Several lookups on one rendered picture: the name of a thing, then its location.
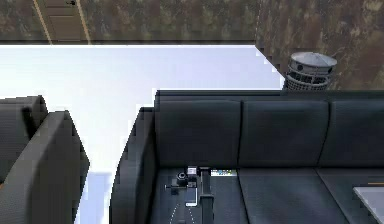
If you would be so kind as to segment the dark grey sofa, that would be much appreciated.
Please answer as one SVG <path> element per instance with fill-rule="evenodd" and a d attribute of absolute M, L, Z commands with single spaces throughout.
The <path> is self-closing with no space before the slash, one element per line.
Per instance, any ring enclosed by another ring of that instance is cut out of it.
<path fill-rule="evenodd" d="M 108 224 L 168 224 L 170 185 L 210 177 L 214 224 L 378 224 L 353 191 L 384 187 L 384 91 L 160 90 L 117 166 Z"/>

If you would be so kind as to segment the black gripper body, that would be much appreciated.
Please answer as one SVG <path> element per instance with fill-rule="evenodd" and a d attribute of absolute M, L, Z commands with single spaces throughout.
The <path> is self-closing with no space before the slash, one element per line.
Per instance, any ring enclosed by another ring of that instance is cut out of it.
<path fill-rule="evenodd" d="M 172 195 L 178 195 L 180 191 L 184 192 L 184 205 L 186 207 L 197 206 L 197 175 L 185 172 L 179 172 L 176 177 L 172 179 L 170 185 L 165 186 L 166 189 L 171 190 Z"/>

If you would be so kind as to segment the brown room door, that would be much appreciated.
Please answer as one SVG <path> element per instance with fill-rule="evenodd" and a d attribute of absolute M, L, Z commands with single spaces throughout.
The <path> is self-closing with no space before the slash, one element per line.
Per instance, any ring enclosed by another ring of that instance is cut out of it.
<path fill-rule="evenodd" d="M 53 45 L 90 45 L 90 35 L 81 0 L 32 0 L 44 34 Z"/>

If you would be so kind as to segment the cellphone with colourful screen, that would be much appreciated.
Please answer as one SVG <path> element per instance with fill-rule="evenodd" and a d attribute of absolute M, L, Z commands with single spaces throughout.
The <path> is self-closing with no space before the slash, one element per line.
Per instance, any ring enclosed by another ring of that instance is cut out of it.
<path fill-rule="evenodd" d="M 237 171 L 234 169 L 212 169 L 210 175 L 213 177 L 233 177 L 237 176 Z"/>

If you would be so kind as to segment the grey mesh bin with lid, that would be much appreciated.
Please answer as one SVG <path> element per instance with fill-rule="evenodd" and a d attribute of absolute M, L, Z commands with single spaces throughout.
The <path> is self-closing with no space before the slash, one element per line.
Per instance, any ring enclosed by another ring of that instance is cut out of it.
<path fill-rule="evenodd" d="M 337 60 L 317 52 L 295 52 L 283 75 L 285 90 L 324 91 L 332 80 Z"/>

